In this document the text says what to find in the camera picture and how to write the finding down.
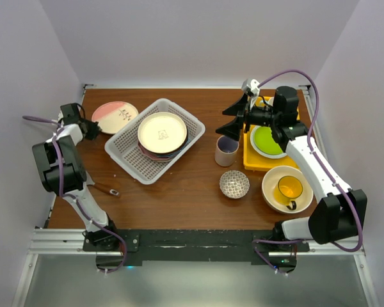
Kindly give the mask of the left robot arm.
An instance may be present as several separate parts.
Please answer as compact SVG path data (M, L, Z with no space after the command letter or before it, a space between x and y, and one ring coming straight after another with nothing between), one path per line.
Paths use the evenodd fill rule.
M87 243L106 251L119 249L122 243L116 226L92 196L88 186L94 183L76 148L84 139L94 140L100 127L86 118L83 107L77 103L62 105L60 112L57 120L22 117L56 127L51 138L32 147L41 183L46 191L64 199L76 211L84 223Z

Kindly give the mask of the pink cream branch plate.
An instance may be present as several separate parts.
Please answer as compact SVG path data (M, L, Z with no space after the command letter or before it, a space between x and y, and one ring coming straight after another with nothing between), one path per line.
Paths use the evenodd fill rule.
M92 121L98 123L101 132L113 135L137 116L138 110L132 104L112 101L99 106L92 114Z

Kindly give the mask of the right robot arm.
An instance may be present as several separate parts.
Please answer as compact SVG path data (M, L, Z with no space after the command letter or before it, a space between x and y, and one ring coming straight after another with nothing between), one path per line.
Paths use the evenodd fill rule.
M360 249L366 194L345 183L321 154L311 127L298 119L299 97L294 88L278 87L272 106L256 106L258 96L258 89L246 87L243 96L222 112L234 119L217 128L216 133L237 141L252 125L270 127L273 140L299 166L317 201L310 217L276 223L272 236L274 247L287 251L300 239L337 246L339 240L357 237L353 250Z

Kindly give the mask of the red rimmed cream plate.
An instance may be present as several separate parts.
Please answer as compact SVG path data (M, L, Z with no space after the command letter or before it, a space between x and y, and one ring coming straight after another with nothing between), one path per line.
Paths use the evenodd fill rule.
M169 153L162 153L162 154L161 153L154 153L154 154L157 154L158 156L161 156L161 157L169 158L169 156L173 156L173 155L177 154L178 152L180 152L188 144L188 141L189 141L189 133L187 132L186 139L184 140L183 144L180 147L178 147L178 149L176 149L172 152L169 152Z

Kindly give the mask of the pink dotted scalloped plate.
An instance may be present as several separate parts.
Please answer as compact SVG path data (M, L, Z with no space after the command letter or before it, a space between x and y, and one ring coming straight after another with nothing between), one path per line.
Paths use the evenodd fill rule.
M161 156L158 156L155 153L149 152L147 149L145 149L142 146L141 143L138 143L138 148L141 150L143 155L145 155L146 157L148 157L149 159L151 159L153 161L163 161L163 160L167 160L168 159L167 157L161 157Z

